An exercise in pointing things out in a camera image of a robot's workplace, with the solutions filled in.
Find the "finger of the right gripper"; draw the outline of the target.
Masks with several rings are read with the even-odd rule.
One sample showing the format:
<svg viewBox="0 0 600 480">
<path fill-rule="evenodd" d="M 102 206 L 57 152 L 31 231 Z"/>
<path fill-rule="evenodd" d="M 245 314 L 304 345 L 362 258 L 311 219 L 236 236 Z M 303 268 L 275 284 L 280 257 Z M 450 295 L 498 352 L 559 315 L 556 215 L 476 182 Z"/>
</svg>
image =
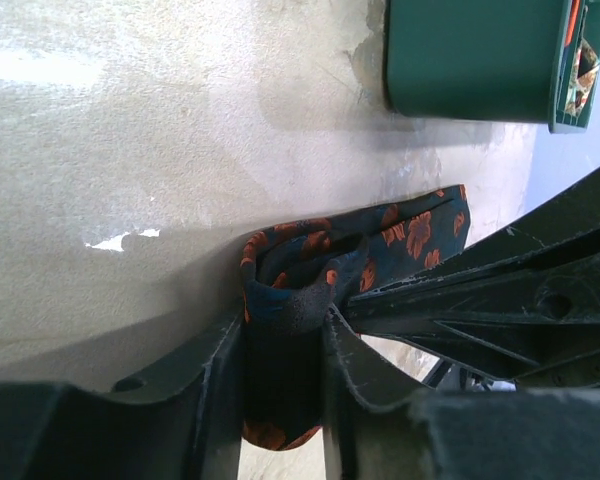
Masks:
<svg viewBox="0 0 600 480">
<path fill-rule="evenodd" d="M 352 299 L 349 325 L 523 387 L 600 387 L 600 167 L 462 253 Z"/>
</svg>

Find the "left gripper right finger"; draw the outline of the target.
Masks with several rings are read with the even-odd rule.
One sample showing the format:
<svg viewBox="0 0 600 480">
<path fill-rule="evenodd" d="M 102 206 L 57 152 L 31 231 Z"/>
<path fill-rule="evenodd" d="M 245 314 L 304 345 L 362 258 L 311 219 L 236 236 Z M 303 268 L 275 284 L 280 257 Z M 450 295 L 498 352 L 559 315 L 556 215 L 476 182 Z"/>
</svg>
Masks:
<svg viewBox="0 0 600 480">
<path fill-rule="evenodd" d="M 323 324 L 329 479 L 600 479 L 600 389 L 439 391 L 331 307 Z"/>
</svg>

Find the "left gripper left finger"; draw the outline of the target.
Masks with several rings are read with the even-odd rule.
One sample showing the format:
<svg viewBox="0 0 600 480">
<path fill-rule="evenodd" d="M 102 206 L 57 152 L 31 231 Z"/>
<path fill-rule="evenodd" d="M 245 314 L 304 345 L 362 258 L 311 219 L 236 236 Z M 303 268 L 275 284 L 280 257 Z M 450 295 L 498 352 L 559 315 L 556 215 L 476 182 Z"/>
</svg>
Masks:
<svg viewBox="0 0 600 480">
<path fill-rule="evenodd" d="M 0 479 L 234 479 L 243 308 L 108 392 L 0 382 Z"/>
</svg>

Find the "dark orange floral tie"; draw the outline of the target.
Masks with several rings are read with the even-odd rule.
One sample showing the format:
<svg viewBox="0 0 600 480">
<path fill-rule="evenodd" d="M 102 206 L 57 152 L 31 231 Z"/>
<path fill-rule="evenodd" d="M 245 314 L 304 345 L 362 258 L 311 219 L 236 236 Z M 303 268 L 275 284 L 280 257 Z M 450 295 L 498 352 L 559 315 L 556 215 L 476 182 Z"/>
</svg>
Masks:
<svg viewBox="0 0 600 480">
<path fill-rule="evenodd" d="M 297 448 L 321 427 L 322 324 L 332 306 L 460 253 L 464 185 L 255 233 L 240 262 L 246 337 L 243 437 Z"/>
</svg>

